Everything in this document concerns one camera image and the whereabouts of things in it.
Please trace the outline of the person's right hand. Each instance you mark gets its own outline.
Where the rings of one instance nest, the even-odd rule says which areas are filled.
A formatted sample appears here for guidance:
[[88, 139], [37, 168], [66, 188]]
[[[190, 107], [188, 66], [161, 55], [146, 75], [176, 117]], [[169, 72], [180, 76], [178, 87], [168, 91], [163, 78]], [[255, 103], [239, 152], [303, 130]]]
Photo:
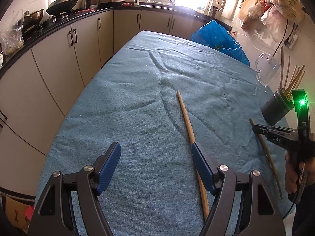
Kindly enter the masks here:
[[[285, 160], [286, 160], [286, 165], [285, 165], [285, 183], [284, 183], [284, 187], [285, 190], [287, 191], [288, 194], [291, 193], [296, 193], [297, 191], [297, 180], [298, 180], [298, 175], [294, 170], [294, 166], [291, 162], [291, 156], [289, 154], [289, 152], [286, 152], [285, 155]], [[306, 186], [310, 186], [313, 184], [313, 178], [312, 178], [312, 162], [313, 160], [308, 160], [305, 162], [305, 166], [304, 169], [306, 172], [309, 173], [308, 179], [307, 179], [307, 183]]]

